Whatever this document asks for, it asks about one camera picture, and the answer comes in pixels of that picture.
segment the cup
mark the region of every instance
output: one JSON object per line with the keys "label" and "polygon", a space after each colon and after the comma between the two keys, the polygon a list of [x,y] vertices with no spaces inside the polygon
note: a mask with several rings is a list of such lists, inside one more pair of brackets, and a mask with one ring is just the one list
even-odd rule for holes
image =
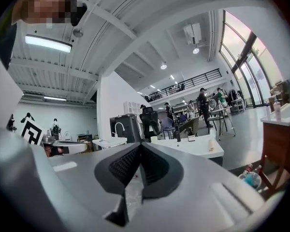
{"label": "cup", "polygon": [[157,136],[150,137],[150,141],[155,144],[158,142],[158,137]]}

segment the person in green shirt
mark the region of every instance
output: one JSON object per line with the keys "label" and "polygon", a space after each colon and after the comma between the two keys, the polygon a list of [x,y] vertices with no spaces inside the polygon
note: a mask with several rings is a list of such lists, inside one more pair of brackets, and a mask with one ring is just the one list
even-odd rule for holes
{"label": "person in green shirt", "polygon": [[221,102],[221,105],[223,107],[228,106],[228,104],[227,104],[227,102],[225,100],[225,98],[227,98],[227,96],[222,93],[221,88],[217,88],[217,91],[218,91],[218,94],[217,95],[218,95],[218,98],[219,98],[219,100]]}

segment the black and white sign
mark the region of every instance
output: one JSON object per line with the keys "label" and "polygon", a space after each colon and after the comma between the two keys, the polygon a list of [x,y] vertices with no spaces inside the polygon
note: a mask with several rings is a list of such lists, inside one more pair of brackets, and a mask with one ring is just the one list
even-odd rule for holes
{"label": "black and white sign", "polygon": [[40,145],[46,130],[32,119],[26,118],[21,136],[32,145]]}

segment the ceiling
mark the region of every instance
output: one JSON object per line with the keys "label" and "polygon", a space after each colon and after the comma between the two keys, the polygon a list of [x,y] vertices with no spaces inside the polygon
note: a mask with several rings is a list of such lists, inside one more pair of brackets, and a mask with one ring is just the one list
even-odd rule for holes
{"label": "ceiling", "polygon": [[[116,71],[133,88],[148,87],[165,79],[172,66],[184,66],[209,55],[209,11],[229,5],[256,5],[261,0],[78,0],[88,10],[76,38],[71,24],[28,25],[17,23],[9,73],[24,93],[67,98],[83,105],[99,86],[102,75]],[[203,47],[194,56],[182,27],[201,25]],[[72,44],[70,53],[25,44],[33,34]],[[162,62],[168,68],[161,72]]]}

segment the large window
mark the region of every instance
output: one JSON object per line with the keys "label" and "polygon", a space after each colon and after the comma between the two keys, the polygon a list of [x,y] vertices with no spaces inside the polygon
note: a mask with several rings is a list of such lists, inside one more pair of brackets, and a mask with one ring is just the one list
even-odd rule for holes
{"label": "large window", "polygon": [[224,28],[222,43],[228,48],[235,59],[238,59],[245,46],[245,42],[227,25]]}
{"label": "large window", "polygon": [[248,40],[250,29],[234,15],[226,12],[226,23],[239,33],[246,41]]}
{"label": "large window", "polygon": [[276,65],[272,55],[266,49],[265,45],[259,38],[257,38],[252,45],[252,50],[254,51],[261,65],[263,66],[264,71],[269,78],[270,84],[273,86],[275,83],[280,81],[282,78],[279,68]]}
{"label": "large window", "polygon": [[220,53],[235,75],[246,105],[264,106],[271,86],[281,80],[279,69],[262,41],[234,15],[224,13]]}

